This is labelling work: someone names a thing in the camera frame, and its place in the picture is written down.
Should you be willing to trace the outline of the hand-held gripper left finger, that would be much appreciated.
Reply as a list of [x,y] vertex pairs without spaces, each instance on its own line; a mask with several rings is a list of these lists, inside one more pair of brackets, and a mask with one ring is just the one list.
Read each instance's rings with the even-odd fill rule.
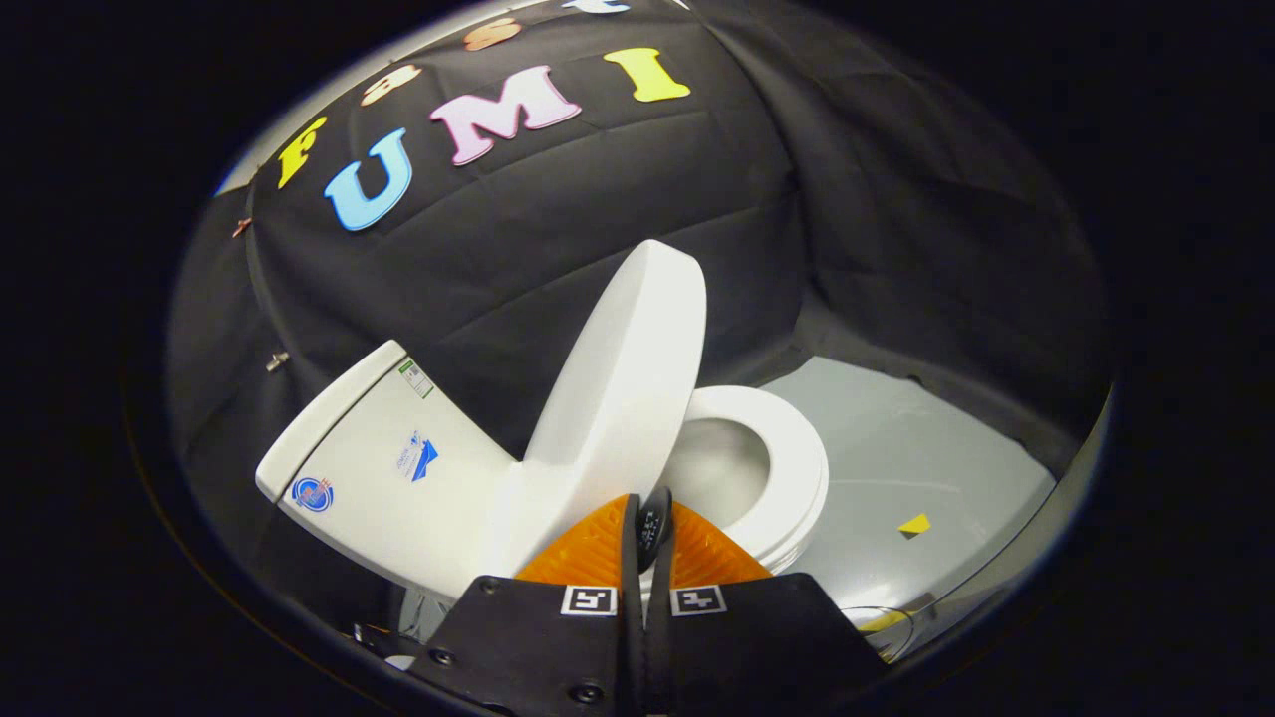
[[481,575],[419,649],[411,676],[482,714],[638,716],[640,496],[607,509],[613,578],[593,586]]

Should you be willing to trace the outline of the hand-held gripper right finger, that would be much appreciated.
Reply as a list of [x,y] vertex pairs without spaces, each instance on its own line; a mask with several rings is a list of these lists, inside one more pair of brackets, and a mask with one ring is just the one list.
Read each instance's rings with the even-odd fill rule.
[[645,563],[649,716],[830,716],[889,674],[812,575],[773,575],[666,487]]

